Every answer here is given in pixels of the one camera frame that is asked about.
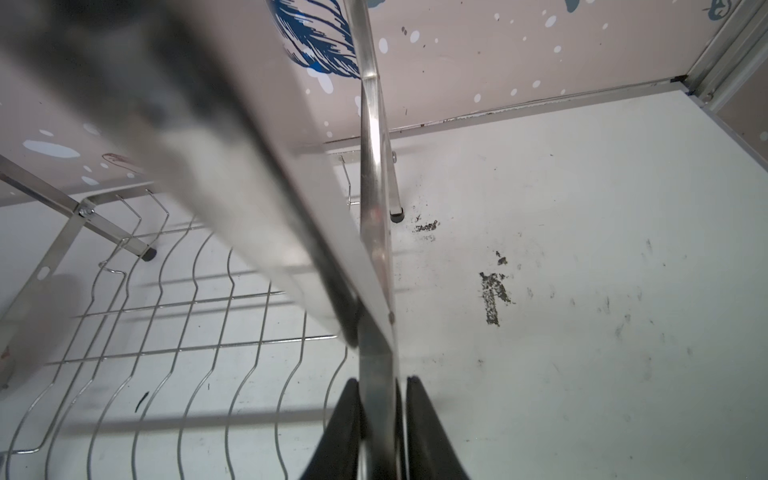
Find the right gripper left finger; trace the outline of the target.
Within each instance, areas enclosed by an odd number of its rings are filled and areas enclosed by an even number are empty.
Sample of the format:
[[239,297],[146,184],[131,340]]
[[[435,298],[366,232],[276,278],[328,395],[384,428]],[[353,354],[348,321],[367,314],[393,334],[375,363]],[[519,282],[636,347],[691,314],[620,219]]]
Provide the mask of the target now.
[[355,480],[362,439],[359,383],[349,379],[301,480]]

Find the steel two-tier dish rack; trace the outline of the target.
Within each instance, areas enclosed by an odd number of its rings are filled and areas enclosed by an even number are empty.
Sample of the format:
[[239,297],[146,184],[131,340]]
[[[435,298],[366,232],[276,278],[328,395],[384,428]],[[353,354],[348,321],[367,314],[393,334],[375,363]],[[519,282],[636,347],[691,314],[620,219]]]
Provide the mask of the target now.
[[368,9],[353,218],[265,1],[5,1],[1,48],[359,354],[360,465],[400,479],[388,184]]

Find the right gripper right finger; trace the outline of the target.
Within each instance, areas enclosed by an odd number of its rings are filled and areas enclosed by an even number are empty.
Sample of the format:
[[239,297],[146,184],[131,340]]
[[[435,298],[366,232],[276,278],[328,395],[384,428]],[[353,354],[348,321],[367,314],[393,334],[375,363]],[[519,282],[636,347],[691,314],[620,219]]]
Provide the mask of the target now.
[[417,376],[406,382],[405,414],[409,478],[467,480],[469,476]]

